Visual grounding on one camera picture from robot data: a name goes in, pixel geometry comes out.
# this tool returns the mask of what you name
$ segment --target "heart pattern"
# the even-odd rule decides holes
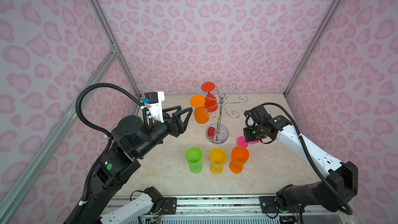
[[[330,1],[99,0],[139,91],[166,93],[284,92]]]
[[[358,224],[398,219],[397,8],[344,0],[288,96],[305,135],[358,167]]]
[[[0,0],[0,201],[109,53],[94,16],[87,0]],[[72,148],[66,146],[62,157]],[[60,187],[65,197],[75,190],[62,184],[62,172],[70,177],[72,171],[72,164],[64,162],[58,157],[50,160],[41,183],[31,189],[12,223],[56,222],[65,208]]]
[[[113,62],[101,82],[129,88],[118,61]],[[107,104],[112,105],[109,110],[106,110]],[[132,112],[133,106],[132,100],[121,92],[101,88],[94,91],[83,109],[83,114],[89,121],[112,130],[120,119]],[[8,132],[5,138],[11,143],[15,137],[16,133]],[[22,154],[35,154],[42,145],[42,140],[39,135],[35,135],[27,138],[22,144],[23,146],[19,146]],[[41,218],[37,219],[41,223],[63,222],[79,201],[82,182],[106,144],[107,140],[102,132],[85,126],[77,119],[15,213],[14,223],[32,223],[37,217]],[[27,163],[24,161],[11,166],[11,172],[3,174],[2,182],[15,182],[19,176],[18,172],[21,173],[26,166]]]

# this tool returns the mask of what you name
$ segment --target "round metal base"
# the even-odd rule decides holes
[[[206,130],[206,137],[212,144],[223,144],[228,138],[228,129],[220,124],[220,130],[216,135],[217,124],[210,125]]]

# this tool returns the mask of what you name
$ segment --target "beige marble tabletop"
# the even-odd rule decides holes
[[[190,107],[193,95],[169,96],[162,103],[163,108],[181,105]],[[251,94],[249,101],[242,104],[230,104],[227,110],[236,110],[240,117],[232,119],[222,114],[222,124],[229,130],[229,138],[222,145],[210,143],[205,132],[217,119],[210,119],[206,124],[198,124],[192,116],[188,128],[179,137],[171,135],[164,143],[153,148],[143,160],[141,167],[116,195],[130,195],[135,190],[144,190],[154,186],[162,195],[219,195],[219,194],[257,194],[276,193],[287,184],[301,185],[319,181],[315,172],[295,153],[277,140],[271,144],[256,143],[248,146],[250,158],[239,174],[231,172],[229,163],[231,151],[236,146],[236,139],[243,136],[245,117],[243,112],[265,102],[276,102],[289,112],[290,109],[282,94]],[[232,95],[230,102],[237,101],[238,95]],[[266,106],[271,116],[283,114],[275,106]],[[189,171],[185,152],[190,147],[199,147],[203,152],[203,170],[198,174]],[[214,148],[221,148],[227,154],[224,171],[213,175],[210,170],[209,153]]]

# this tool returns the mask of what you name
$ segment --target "pink heart patterned wallpaper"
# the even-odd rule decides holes
[[[0,0],[0,201],[109,50],[87,0]]]
[[[132,93],[117,61],[102,82],[116,84]],[[133,104],[119,91],[100,88],[94,91],[83,114],[91,122],[112,131],[119,120],[131,114]],[[88,171],[106,144],[102,132],[85,126],[77,119],[10,224],[64,222],[82,197]]]
[[[330,1],[99,0],[140,92],[166,93],[284,92]]]
[[[358,224],[398,222],[397,13],[344,0],[288,99],[307,137],[357,165]]]

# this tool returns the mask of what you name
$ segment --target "cable tie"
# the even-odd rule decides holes
[[[85,201],[85,202],[84,202],[84,201],[80,201],[80,202],[79,202],[79,206],[82,206],[83,204],[86,204],[87,202],[88,202],[88,201]]]

